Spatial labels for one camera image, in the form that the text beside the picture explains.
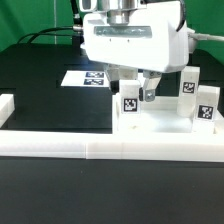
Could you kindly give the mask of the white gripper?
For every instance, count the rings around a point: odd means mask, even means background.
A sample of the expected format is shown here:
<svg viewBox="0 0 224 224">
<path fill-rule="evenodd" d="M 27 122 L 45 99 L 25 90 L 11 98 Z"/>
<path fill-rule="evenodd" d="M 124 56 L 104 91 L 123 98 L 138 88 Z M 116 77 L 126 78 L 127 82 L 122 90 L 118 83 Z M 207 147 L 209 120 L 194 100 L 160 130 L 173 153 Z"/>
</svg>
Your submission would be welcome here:
<svg viewBox="0 0 224 224">
<path fill-rule="evenodd" d="M 144 70 L 139 99 L 145 102 L 155 100 L 160 72 L 180 71 L 187 65 L 189 44 L 183 1 L 81 1 L 79 6 L 85 13 L 87 56 L 107 63 L 104 72 L 112 93 L 119 92 L 117 65 Z"/>
</svg>

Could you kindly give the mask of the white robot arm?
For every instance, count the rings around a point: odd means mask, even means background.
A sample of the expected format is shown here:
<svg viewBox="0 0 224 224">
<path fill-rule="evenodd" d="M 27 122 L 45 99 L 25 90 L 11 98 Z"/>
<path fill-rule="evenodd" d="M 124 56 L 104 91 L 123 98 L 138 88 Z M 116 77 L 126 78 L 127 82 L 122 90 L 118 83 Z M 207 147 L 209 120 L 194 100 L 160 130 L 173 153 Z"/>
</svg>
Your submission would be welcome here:
<svg viewBox="0 0 224 224">
<path fill-rule="evenodd" d="M 110 81 L 142 70 L 142 101 L 155 99 L 162 74 L 187 65 L 184 0 L 79 0 L 79 6 L 88 58 L 104 65 Z"/>
</svg>

